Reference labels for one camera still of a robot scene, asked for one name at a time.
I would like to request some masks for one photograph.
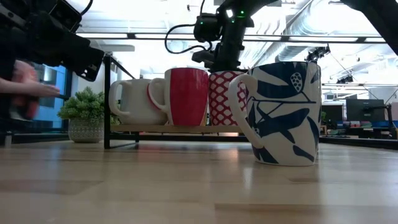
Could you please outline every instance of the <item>fluorescent light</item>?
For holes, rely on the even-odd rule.
[[[386,40],[384,40],[384,38],[382,37],[369,37],[366,38],[365,42],[379,42],[379,43],[385,43]]]
[[[327,47],[328,44],[320,44],[320,43],[298,43],[298,42],[293,42],[293,43],[285,43],[286,46],[293,46],[293,47]]]
[[[304,42],[356,42],[357,37],[290,37],[290,41]]]
[[[79,33],[77,34],[80,37],[84,38],[89,38],[89,39],[104,39],[104,38],[110,38],[110,39],[126,39],[127,34],[95,34],[95,33]]]
[[[268,41],[278,41],[281,40],[281,36],[261,36],[261,35],[245,35],[244,40],[268,40]]]
[[[228,15],[229,18],[231,18],[233,16],[232,10],[228,9],[226,11],[226,14]]]
[[[165,39],[166,34],[136,34],[137,39]],[[195,39],[193,34],[169,34],[168,39]]]
[[[160,39],[164,40],[166,38],[165,34],[136,34],[137,39]],[[195,40],[193,34],[169,34],[168,39],[190,39]],[[262,36],[262,35],[245,35],[244,40],[246,41],[256,41],[256,40],[268,40],[268,41],[278,41],[281,36]]]
[[[347,84],[323,83],[322,86],[360,86],[360,84],[355,84],[355,83],[347,83]]]
[[[360,83],[346,83],[346,84],[333,84],[333,83],[323,83],[322,86],[367,86],[367,87],[398,87],[398,85],[391,84],[360,84]]]

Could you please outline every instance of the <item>mug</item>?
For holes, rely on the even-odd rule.
[[[172,68],[165,78],[155,78],[148,85],[148,97],[167,114],[170,125],[200,126],[207,112],[208,74],[197,68]],[[156,83],[164,88],[164,102],[154,97]]]
[[[322,113],[320,75],[315,63],[279,62],[256,67],[230,83],[232,114],[258,162],[314,165]],[[248,90],[248,120],[236,96],[240,82]]]
[[[109,90],[109,107],[119,116],[122,124],[160,124],[167,122],[167,117],[159,111],[147,97],[149,79],[120,80],[112,83]],[[120,109],[116,104],[118,86],[122,86]],[[156,100],[164,102],[164,86],[155,85],[153,96]]]
[[[215,72],[209,76],[209,107],[211,125],[238,125],[232,116],[228,101],[229,83],[243,72],[224,71]],[[239,107],[246,112],[246,88],[239,84]]]

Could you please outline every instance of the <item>potted plant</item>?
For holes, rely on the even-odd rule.
[[[104,93],[90,87],[77,92],[61,107],[58,116],[69,119],[69,138],[76,143],[97,143],[104,138]]]
[[[322,122],[322,124],[325,124],[326,123],[326,112],[324,112],[324,111],[322,111],[322,113],[321,113],[321,122]]]

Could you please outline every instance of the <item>white mug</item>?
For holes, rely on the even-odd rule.
[[[262,65],[229,85],[229,106],[258,162],[314,165],[321,121],[321,69],[315,63]],[[238,104],[238,84],[248,90],[248,120]]]
[[[112,83],[109,90],[109,107],[111,111],[119,116],[122,124],[160,124],[167,122],[166,114],[159,111],[148,99],[147,86],[149,79],[120,80]],[[120,109],[116,104],[116,92],[118,86],[122,88]],[[164,85],[156,84],[153,97],[164,102]]]

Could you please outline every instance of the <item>mug rack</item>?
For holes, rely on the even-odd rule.
[[[167,126],[167,125],[111,125],[111,110],[108,104],[109,89],[111,88],[111,66],[112,64],[121,69],[125,74],[135,79],[111,54],[104,57],[105,79],[105,118],[104,118],[104,148],[136,144],[140,140],[145,141],[216,141],[216,142],[247,142],[244,136],[209,136],[207,133],[240,133],[238,126]],[[140,134],[140,133],[170,133],[168,135]],[[191,133],[199,135],[178,135],[180,133]],[[129,144],[111,146],[111,140],[130,140]]]

